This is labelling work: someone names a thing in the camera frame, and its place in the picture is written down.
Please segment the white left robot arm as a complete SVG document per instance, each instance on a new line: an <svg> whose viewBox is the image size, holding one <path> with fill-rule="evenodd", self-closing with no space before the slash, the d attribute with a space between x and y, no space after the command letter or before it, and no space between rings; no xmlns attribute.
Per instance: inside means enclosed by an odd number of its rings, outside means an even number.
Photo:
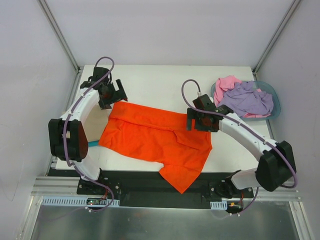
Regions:
<svg viewBox="0 0 320 240"><path fill-rule="evenodd" d="M74 167L83 180L89 181L88 188L96 195L105 191L106 183L99 178L101 170L88 154L85 122L91 113L106 114L113 104L128 100L121 80L112 82L111 71L95 66L92 75L80 85L78 98L69 109L48 123L51 154Z"/></svg>

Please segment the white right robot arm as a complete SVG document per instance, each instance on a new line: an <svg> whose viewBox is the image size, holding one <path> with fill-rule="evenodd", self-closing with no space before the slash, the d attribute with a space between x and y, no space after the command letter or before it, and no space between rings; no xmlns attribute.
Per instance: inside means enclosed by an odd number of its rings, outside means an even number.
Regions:
<svg viewBox="0 0 320 240"><path fill-rule="evenodd" d="M237 197L243 189L261 187L273 192L278 187L295 188L297 169L292 146L255 131L226 105L216 107L209 96L196 98L187 109L187 130L221 131L246 148L257 160L256 168L237 170L216 188L218 194Z"/></svg>

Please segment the orange t-shirt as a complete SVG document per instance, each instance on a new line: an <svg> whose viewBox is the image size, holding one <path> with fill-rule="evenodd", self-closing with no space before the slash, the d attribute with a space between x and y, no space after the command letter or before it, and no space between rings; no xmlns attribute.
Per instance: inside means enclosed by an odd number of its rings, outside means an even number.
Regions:
<svg viewBox="0 0 320 240"><path fill-rule="evenodd" d="M212 150L211 134L187 130L187 116L117 102L98 143L133 159L161 163L159 174L183 194L202 172Z"/></svg>

